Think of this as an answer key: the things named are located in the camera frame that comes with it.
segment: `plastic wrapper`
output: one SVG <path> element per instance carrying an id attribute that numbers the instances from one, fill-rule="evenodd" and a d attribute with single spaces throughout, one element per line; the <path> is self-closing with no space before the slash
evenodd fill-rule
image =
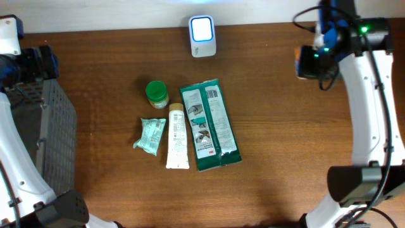
<path id="1" fill-rule="evenodd" d="M 165 128 L 166 119 L 143 119 L 142 120 L 142 137 L 134 143 L 134 149 L 140 147 L 144 151 L 157 156 L 160 139 L 162 138 L 163 129 Z"/>
<path id="2" fill-rule="evenodd" d="M 199 171 L 241 162 L 218 79 L 180 89 Z"/>

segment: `gray wire basket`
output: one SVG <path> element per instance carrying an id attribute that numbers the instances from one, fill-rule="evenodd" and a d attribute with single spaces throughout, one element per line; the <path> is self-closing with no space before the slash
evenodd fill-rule
<path id="1" fill-rule="evenodd" d="M 57 196 L 75 186 L 77 117 L 72 102 L 55 79 L 17 85 L 25 94 L 13 118 L 32 161 Z M 11 105 L 22 95 L 6 91 Z"/>

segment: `green package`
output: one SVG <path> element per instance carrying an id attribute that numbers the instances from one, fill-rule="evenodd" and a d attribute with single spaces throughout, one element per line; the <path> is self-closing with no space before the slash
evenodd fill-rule
<path id="1" fill-rule="evenodd" d="M 241 162 L 218 79 L 180 89 L 199 171 Z"/>

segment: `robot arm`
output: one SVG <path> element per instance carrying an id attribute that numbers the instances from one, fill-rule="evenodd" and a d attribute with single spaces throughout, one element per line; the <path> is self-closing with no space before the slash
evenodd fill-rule
<path id="1" fill-rule="evenodd" d="M 23 29 L 16 16 L 0 17 L 0 31 L 0 227 L 121 227 L 89 214 L 82 196 L 74 190 L 56 197 L 38 173 L 3 92 L 4 87 L 39 80 L 38 75 L 40 80 L 56 78 L 58 62 L 48 46 L 20 49 L 18 38 Z"/>
<path id="2" fill-rule="evenodd" d="M 358 20 L 361 32 L 373 48 L 368 51 L 352 22 L 340 17 L 334 9 L 356 16 L 353 1 L 321 1 L 320 21 L 316 28 L 313 47 L 304 46 L 297 65 L 298 76 L 304 79 L 332 80 L 325 77 L 337 68 L 346 84 L 353 127 L 353 154 L 350 167 L 331 167 L 328 172 L 329 193 L 316 209 L 303 216 L 301 226 L 308 228 L 347 227 L 344 217 L 357 208 L 366 208 L 373 201 L 377 189 L 383 188 L 377 203 L 392 198 L 404 189 L 405 150 L 399 135 L 394 97 L 392 93 L 392 42 L 388 22 L 384 19 Z M 374 56 L 379 75 L 372 68 Z M 383 86 L 384 98 L 380 86 Z M 384 100 L 389 112 L 387 126 Z M 390 175 L 385 186 L 380 186 L 388 160 L 388 131 L 392 134 Z"/>

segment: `wood grain surface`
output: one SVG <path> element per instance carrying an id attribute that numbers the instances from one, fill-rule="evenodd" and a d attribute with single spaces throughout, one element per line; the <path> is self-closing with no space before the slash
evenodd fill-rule
<path id="1" fill-rule="evenodd" d="M 392 20 L 394 96 L 405 134 L 405 20 Z M 313 36 L 290 23 L 216 28 L 214 57 L 190 54 L 187 28 L 28 34 L 23 47 L 49 44 L 58 82 L 77 111 L 75 188 L 94 215 L 126 227 L 242 227 L 299 219 L 327 193 L 327 170 L 350 165 L 352 129 L 343 81 L 329 92 L 301 81 L 294 48 Z M 140 118 L 167 118 L 145 87 L 162 80 L 172 103 L 179 88 L 220 80 L 243 162 L 198 172 L 189 137 L 189 170 L 165 168 L 132 144 Z M 405 197 L 378 206 L 405 226 Z M 371 212 L 373 227 L 388 227 Z"/>

